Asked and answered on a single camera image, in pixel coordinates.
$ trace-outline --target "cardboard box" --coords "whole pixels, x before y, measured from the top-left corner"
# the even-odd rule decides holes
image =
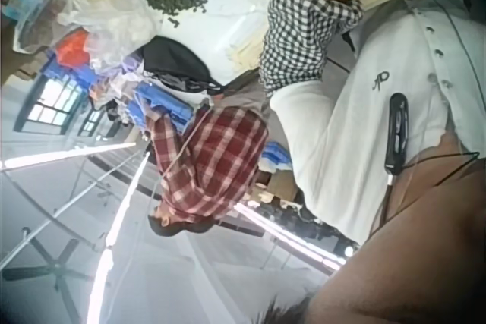
[[[271,193],[281,200],[295,201],[298,187],[293,171],[277,171],[272,175],[266,190],[267,193]]]

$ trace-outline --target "fluorescent light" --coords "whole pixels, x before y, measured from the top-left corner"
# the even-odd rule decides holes
[[[31,165],[38,165],[44,162],[53,162],[60,159],[69,159],[71,157],[92,155],[94,153],[102,153],[107,151],[113,151],[116,149],[128,148],[135,146],[136,143],[121,143],[112,144],[109,146],[98,147],[85,147],[85,148],[73,148],[70,151],[58,151],[42,153],[39,155],[16,157],[14,159],[8,159],[5,161],[5,169],[27,167]]]
[[[113,268],[112,250],[105,249],[99,259],[98,269],[94,278],[93,290],[90,295],[90,308],[88,311],[87,324],[98,324],[101,316],[101,306],[105,294],[106,279]]]
[[[340,259],[335,254],[332,254],[331,252],[327,252],[326,250],[323,250],[322,248],[316,247],[313,244],[310,244],[310,243],[304,241],[302,238],[297,237],[296,235],[290,233],[289,231],[287,231],[284,228],[282,228],[280,225],[278,225],[278,224],[276,224],[274,222],[271,222],[268,219],[265,219],[263,216],[261,216],[260,214],[258,214],[254,210],[251,210],[251,209],[247,208],[243,204],[240,204],[239,203],[239,204],[237,204],[237,206],[238,206],[239,209],[242,209],[242,210],[244,210],[246,212],[246,213],[243,213],[242,212],[242,214],[244,214],[245,216],[248,217],[248,215],[252,215],[257,220],[263,222],[265,225],[269,225],[274,230],[279,231],[281,234],[285,235],[287,238],[292,239],[293,241],[298,242],[300,245],[302,245],[304,247],[307,247],[308,249],[314,251],[315,253],[317,253],[317,254],[319,254],[321,256],[326,257],[329,260],[332,260],[332,261],[335,261],[335,262],[338,262],[339,263]]]
[[[352,257],[352,255],[355,254],[355,249],[353,247],[349,246],[344,251],[344,254],[346,255],[346,257]]]
[[[106,249],[103,251],[101,258],[99,259],[98,269],[96,271],[93,289],[90,295],[87,324],[99,324],[101,307],[103,305],[103,296],[105,294],[106,279],[108,278],[108,274],[114,265],[112,247],[115,245],[118,239],[118,234],[120,233],[123,220],[125,219],[125,214],[130,207],[131,196],[134,194],[135,189],[138,186],[138,181],[140,180],[140,176],[142,175],[145,165],[147,164],[149,155],[150,153],[145,155],[144,160],[138,167],[134,179],[131,181],[130,186],[128,187],[125,198],[122,200],[120,207],[118,208],[118,212],[116,213],[112,227],[106,236]]]
[[[256,201],[253,201],[253,200],[249,200],[247,202],[247,205],[250,206],[251,208],[257,208],[260,206],[260,203],[257,203]]]
[[[282,229],[282,227],[279,227],[278,225],[273,224],[271,221],[263,218],[261,215],[260,215],[260,217],[262,219],[257,218],[256,215],[259,215],[259,214],[257,214],[256,212],[253,212],[252,210],[250,210],[249,208],[247,208],[243,204],[241,204],[241,203],[236,204],[235,210],[240,212],[244,216],[246,216],[248,219],[250,219],[256,225],[262,227],[263,229],[265,229],[266,231],[271,233],[273,236],[279,238],[282,242],[288,244],[290,247],[296,249],[300,253],[303,253],[307,257],[312,258],[313,260],[318,261],[319,263],[322,263],[325,266],[328,266],[331,269],[334,269],[336,271],[341,268],[341,265],[338,264],[337,262],[333,262],[332,260],[324,258],[322,255],[318,254],[317,252],[314,252],[314,250],[311,250],[310,247],[307,247],[307,246],[312,246],[312,247],[317,249],[317,247],[315,247],[313,244],[307,244],[307,242],[305,242],[306,245],[301,244],[299,242],[300,238],[296,237],[292,233],[285,231],[285,229]]]
[[[123,219],[125,219],[125,213],[127,212],[128,208],[130,207],[130,199],[131,196],[134,194],[135,189],[138,186],[138,181],[140,180],[140,176],[144,171],[145,165],[149,159],[150,153],[147,152],[145,154],[145,158],[140,164],[137,172],[135,173],[134,179],[132,180],[130,186],[128,187],[127,194],[125,198],[122,200],[120,207],[118,208],[118,212],[116,213],[115,221],[113,222],[112,228],[110,229],[108,235],[106,236],[106,246],[111,247],[114,246],[116,240],[118,238],[118,234],[120,233],[120,228],[122,227]]]

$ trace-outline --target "person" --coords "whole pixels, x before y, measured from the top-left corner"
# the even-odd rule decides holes
[[[378,228],[394,93],[409,104],[409,182],[396,204],[486,156],[486,32],[460,0],[395,0],[361,24],[359,0],[270,0],[268,12],[260,75],[295,180],[347,238],[362,245]],[[358,59],[334,101],[321,80],[327,47],[350,30]]]
[[[260,322],[484,322],[485,28],[460,0],[395,0],[362,18],[358,0],[270,1],[260,74],[295,179],[313,214],[364,246],[315,296],[273,303]],[[350,30],[358,60],[334,102],[321,73]],[[380,225],[397,92],[407,165]]]
[[[264,106],[262,86],[251,83],[199,109],[179,136],[167,113],[145,105],[157,167],[165,173],[162,200],[148,217],[156,234],[204,233],[241,201],[267,141]]]

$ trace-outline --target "hand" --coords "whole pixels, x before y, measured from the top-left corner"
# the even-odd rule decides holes
[[[155,109],[152,109],[150,102],[145,98],[140,98],[140,107],[142,112],[144,112],[146,118],[150,118],[156,121],[161,117],[162,114],[158,113]]]

